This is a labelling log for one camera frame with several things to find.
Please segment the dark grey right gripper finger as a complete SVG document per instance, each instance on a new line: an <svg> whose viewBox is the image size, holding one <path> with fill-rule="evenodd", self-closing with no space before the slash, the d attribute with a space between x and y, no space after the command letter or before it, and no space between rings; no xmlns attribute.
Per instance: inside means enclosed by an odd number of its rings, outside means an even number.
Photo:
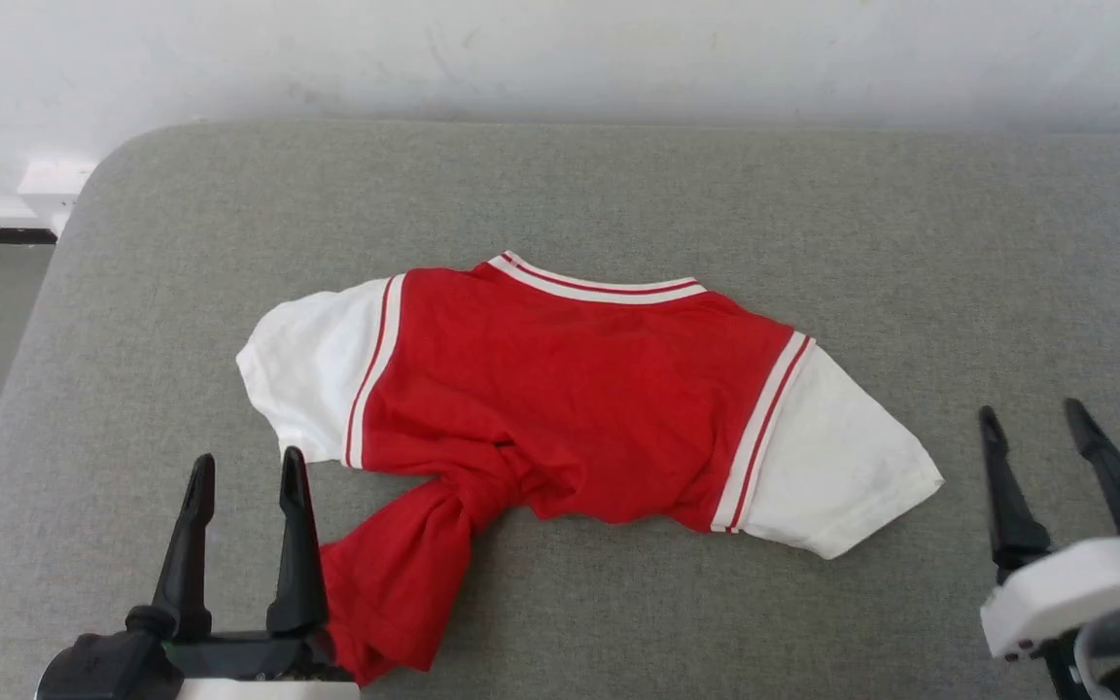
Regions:
<svg viewBox="0 0 1120 700"><path fill-rule="evenodd" d="M997 584L1052 554L1052 538L1036 521L1009 465L1009 444L993 408L979 408L979 442L984 457L988 495L988 532Z"/></svg>
<svg viewBox="0 0 1120 700"><path fill-rule="evenodd" d="M1108 438L1103 427L1079 399L1064 400L1064 416L1076 451L1092 466L1108 513L1120 535L1120 448Z"/></svg>

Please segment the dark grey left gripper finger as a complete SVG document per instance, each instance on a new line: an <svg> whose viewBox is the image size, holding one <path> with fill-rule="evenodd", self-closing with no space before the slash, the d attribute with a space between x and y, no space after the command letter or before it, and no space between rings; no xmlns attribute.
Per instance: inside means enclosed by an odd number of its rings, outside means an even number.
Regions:
<svg viewBox="0 0 1120 700"><path fill-rule="evenodd" d="M215 460L209 452L192 465L181 508L164 556L153 599L127 616L128 629L146 629L164 641L200 641L212 633L205 607L206 528L215 510Z"/></svg>
<svg viewBox="0 0 1120 700"><path fill-rule="evenodd" d="M283 545L265 629L276 637L301 637L324 628L330 615L307 464L296 446L284 448L279 507L284 514Z"/></svg>

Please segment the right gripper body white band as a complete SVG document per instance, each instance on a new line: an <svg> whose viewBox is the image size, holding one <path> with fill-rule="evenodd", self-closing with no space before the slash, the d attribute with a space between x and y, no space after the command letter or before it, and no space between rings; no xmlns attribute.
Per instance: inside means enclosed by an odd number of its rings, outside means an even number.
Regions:
<svg viewBox="0 0 1120 700"><path fill-rule="evenodd" d="M1120 699L1120 536L1010 573L979 608L992 657L1040 660L1058 699Z"/></svg>

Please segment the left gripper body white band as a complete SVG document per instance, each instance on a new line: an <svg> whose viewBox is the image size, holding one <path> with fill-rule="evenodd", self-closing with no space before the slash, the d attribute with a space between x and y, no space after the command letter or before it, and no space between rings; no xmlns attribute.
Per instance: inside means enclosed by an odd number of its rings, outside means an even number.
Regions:
<svg viewBox="0 0 1120 700"><path fill-rule="evenodd" d="M179 699L360 699L354 674L334 659L324 626L301 632L230 632L168 641L181 673Z"/></svg>

